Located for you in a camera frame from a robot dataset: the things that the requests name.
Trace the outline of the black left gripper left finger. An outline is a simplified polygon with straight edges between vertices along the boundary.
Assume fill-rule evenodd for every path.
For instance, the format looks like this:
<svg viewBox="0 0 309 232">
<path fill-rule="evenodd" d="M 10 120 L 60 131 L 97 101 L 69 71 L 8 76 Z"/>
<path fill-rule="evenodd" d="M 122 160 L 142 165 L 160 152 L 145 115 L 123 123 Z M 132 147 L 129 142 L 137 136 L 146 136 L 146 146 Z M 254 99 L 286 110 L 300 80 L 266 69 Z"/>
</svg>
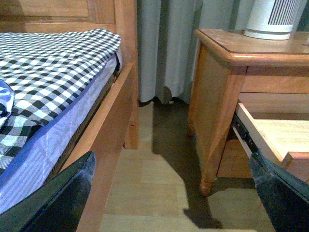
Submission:
<svg viewBox="0 0 309 232">
<path fill-rule="evenodd" d="M 96 169 L 88 151 L 0 216 L 2 232 L 74 232 L 87 202 Z"/>
</svg>

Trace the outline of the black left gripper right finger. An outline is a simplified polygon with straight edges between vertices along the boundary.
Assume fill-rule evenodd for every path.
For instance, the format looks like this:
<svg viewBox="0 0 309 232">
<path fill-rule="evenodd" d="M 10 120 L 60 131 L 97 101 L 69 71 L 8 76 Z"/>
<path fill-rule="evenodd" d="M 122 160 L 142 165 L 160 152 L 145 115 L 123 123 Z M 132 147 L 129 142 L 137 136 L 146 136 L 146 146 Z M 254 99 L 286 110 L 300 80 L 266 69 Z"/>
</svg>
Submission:
<svg viewBox="0 0 309 232">
<path fill-rule="evenodd" d="M 309 185 L 267 160 L 251 154 L 249 167 L 259 198 L 277 232 L 309 230 Z"/>
</svg>

